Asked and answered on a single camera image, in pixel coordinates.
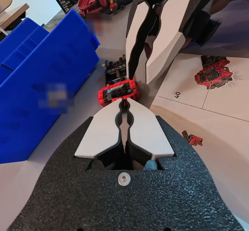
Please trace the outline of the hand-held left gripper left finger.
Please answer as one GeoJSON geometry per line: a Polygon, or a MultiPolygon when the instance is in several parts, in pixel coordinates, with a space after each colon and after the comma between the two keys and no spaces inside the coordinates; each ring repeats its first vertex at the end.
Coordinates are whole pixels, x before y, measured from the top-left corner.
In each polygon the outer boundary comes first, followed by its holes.
{"type": "Polygon", "coordinates": [[[97,158],[120,143],[122,107],[123,99],[117,99],[93,116],[74,154],[76,157],[97,158]]]}

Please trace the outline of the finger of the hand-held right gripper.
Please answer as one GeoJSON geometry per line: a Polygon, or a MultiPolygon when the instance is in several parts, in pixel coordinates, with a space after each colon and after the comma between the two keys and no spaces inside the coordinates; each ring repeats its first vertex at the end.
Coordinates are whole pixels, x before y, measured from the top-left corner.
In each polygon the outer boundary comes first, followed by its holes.
{"type": "Polygon", "coordinates": [[[179,31],[190,0],[168,0],[161,11],[161,26],[146,62],[146,84],[158,79],[185,43],[179,31]]]}
{"type": "Polygon", "coordinates": [[[133,78],[145,39],[151,30],[151,9],[146,2],[137,5],[126,40],[126,68],[128,78],[133,78]]]}

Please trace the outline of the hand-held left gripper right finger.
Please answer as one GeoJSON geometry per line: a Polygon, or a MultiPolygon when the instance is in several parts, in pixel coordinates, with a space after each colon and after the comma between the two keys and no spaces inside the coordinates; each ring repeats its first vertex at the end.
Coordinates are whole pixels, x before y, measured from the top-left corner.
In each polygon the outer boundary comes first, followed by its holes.
{"type": "Polygon", "coordinates": [[[174,156],[155,114],[131,98],[126,99],[126,105],[129,124],[127,140],[135,147],[131,153],[133,159],[142,160],[145,154],[150,157],[148,160],[174,156]]]}

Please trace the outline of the red and black lego car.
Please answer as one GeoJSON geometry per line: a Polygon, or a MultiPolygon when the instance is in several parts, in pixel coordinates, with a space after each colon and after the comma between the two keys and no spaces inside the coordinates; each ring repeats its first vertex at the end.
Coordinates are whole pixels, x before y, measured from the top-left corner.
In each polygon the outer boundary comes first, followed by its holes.
{"type": "Polygon", "coordinates": [[[97,95],[98,102],[102,107],[116,101],[117,99],[132,98],[140,99],[139,88],[136,80],[128,79],[126,74],[126,55],[117,61],[106,60],[102,67],[105,68],[105,84],[97,95]]]}

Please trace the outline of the lego instruction booklet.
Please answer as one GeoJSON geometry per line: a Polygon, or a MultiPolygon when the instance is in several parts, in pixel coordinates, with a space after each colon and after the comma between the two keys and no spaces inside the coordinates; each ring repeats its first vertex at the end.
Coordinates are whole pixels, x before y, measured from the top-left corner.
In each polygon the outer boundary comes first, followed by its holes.
{"type": "Polygon", "coordinates": [[[195,81],[202,69],[200,55],[179,54],[150,110],[182,135],[202,139],[192,146],[210,171],[224,202],[248,222],[249,127],[248,59],[227,58],[232,80],[207,89],[195,81]]]}

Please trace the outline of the blue storage bin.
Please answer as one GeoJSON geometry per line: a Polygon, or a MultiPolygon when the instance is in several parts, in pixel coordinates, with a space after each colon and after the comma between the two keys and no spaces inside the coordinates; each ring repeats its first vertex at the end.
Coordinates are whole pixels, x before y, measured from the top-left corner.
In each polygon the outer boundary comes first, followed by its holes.
{"type": "Polygon", "coordinates": [[[0,44],[0,162],[25,161],[99,61],[96,36],[70,10],[48,32],[24,19],[0,44]]]}

